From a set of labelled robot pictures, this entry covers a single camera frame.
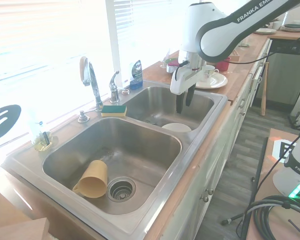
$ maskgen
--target red cup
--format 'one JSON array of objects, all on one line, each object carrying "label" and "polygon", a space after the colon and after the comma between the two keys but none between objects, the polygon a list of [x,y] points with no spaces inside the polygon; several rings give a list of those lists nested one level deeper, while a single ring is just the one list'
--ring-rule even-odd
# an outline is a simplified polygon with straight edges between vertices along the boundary
[{"label": "red cup", "polygon": [[226,61],[230,61],[231,57],[227,57],[225,61],[220,61],[216,64],[215,68],[218,69],[220,72],[228,71],[229,63]]}]

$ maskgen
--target wooden floor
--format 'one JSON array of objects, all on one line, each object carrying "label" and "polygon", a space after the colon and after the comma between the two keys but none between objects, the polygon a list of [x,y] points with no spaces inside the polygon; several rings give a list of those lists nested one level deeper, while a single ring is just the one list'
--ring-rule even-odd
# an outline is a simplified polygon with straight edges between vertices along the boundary
[{"label": "wooden floor", "polygon": [[288,113],[269,109],[265,116],[260,116],[259,107],[249,108],[195,240],[239,239],[236,227],[240,219],[227,226],[221,226],[220,222],[242,213],[248,206],[252,189],[250,179],[256,175],[270,129],[299,133],[290,128],[287,116]]}]

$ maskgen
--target dishwasher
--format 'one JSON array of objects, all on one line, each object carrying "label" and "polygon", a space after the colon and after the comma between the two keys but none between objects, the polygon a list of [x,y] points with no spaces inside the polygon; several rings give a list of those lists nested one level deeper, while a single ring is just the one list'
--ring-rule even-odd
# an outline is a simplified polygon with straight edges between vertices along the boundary
[{"label": "dishwasher", "polygon": [[[300,40],[292,42],[272,40],[269,53],[277,53],[267,59],[266,106],[297,114],[296,109],[300,109]],[[263,82],[262,78],[254,103],[261,103]]]}]

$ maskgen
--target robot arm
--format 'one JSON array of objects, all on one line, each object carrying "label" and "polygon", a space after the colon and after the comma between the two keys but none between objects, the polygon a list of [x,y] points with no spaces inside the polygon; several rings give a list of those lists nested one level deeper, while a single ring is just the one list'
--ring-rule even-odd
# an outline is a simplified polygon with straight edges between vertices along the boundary
[{"label": "robot arm", "polygon": [[188,91],[189,106],[195,84],[203,79],[204,61],[216,63],[226,59],[241,40],[286,11],[300,6],[300,0],[251,0],[229,16],[212,2],[188,7],[178,61],[189,63],[172,75],[170,91],[177,95],[177,112],[181,113]]},{"label": "robot arm", "polygon": [[202,25],[195,37],[196,51],[205,61],[220,62],[226,59],[245,37],[279,15],[299,6],[300,0],[251,0],[229,16],[212,19]]}]

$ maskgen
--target white plate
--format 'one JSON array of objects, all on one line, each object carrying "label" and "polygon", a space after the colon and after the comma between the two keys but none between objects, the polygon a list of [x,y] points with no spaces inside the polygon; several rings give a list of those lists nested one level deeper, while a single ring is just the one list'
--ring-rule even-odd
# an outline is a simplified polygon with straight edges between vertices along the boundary
[{"label": "white plate", "polygon": [[221,73],[217,73],[211,77],[211,83],[199,81],[195,87],[198,89],[218,89],[227,85],[228,79]]},{"label": "white plate", "polygon": [[188,127],[187,125],[182,123],[177,123],[177,122],[166,124],[162,126],[162,128],[168,129],[170,131],[178,132],[178,133],[188,133],[192,131],[191,128]]},{"label": "white plate", "polygon": [[256,34],[274,34],[277,30],[271,28],[259,28],[255,31]]}]

